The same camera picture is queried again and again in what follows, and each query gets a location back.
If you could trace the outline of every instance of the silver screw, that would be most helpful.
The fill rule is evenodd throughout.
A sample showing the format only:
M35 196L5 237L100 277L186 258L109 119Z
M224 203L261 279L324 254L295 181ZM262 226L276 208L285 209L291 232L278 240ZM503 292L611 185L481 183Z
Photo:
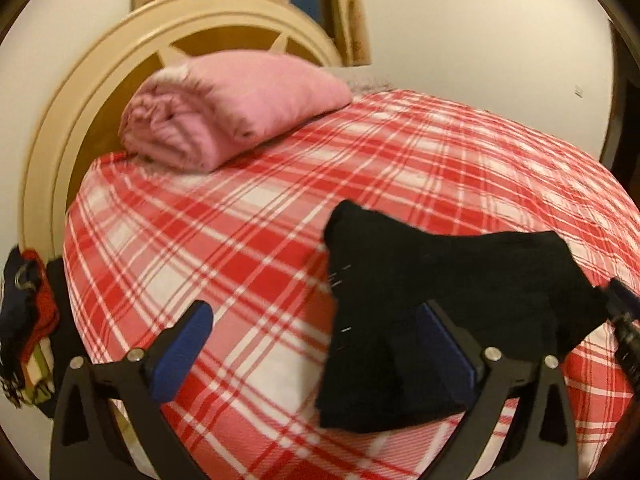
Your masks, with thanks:
M555 370L556 368L558 368L560 363L558 362L558 358L556 356L548 355L545 357L545 365L547 365L552 370Z
M484 349L484 357L495 363L502 359L502 352L495 346L489 346L489 348Z
M80 356L74 357L73 359L71 359L71 361L69 361L69 366L72 370L79 370L80 368L82 368L82 365L84 365L84 359Z
M145 356L145 351L142 348L133 348L129 350L127 354L127 359L132 363L137 363L138 361L142 361L142 358Z

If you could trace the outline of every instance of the bedspread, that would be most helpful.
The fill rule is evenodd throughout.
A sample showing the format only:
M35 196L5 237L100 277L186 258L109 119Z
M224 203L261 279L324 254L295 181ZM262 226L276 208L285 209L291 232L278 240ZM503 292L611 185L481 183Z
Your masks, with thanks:
M417 478L460 420L364 436L318 428L334 315L321 232L345 198L438 234L555 230L592 283L617 275L640 291L640 213L604 167L416 92L358 98L211 175L106 155L68 212L76 323L106 362L148 346L194 299L213 306L212 336L162 408L213 478ZM603 326L563 365L584 476L631 398L614 348ZM476 473L513 412L510 402Z

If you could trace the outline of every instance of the arched headboard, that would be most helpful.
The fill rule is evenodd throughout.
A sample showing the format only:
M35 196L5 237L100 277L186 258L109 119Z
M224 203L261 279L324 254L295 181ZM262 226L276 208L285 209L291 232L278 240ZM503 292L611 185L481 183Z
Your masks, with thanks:
M19 237L47 260L62 254L65 213L89 165L120 150L120 115L153 72L187 54L287 52L321 66L340 55L319 25L281 0L158 0L105 34L56 91L24 166Z

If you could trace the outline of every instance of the wall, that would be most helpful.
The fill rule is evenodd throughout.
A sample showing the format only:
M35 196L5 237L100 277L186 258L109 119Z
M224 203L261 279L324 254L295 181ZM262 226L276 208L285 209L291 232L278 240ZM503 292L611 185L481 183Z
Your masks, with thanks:
M18 184L31 133L68 70L129 12L129 0L31 0L0 44L0 258L17 238ZM0 395L0 424L23 460L49 479L51 423Z
M600 157L613 62L597 0L365 1L373 63L398 86L490 110Z

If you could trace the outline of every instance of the rolled pink blanket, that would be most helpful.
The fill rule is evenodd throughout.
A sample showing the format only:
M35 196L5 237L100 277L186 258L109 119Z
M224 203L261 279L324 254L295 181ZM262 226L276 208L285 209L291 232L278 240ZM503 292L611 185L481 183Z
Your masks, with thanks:
M345 83L298 57L227 50L153 74L125 108L120 139L131 153L209 173L352 98Z

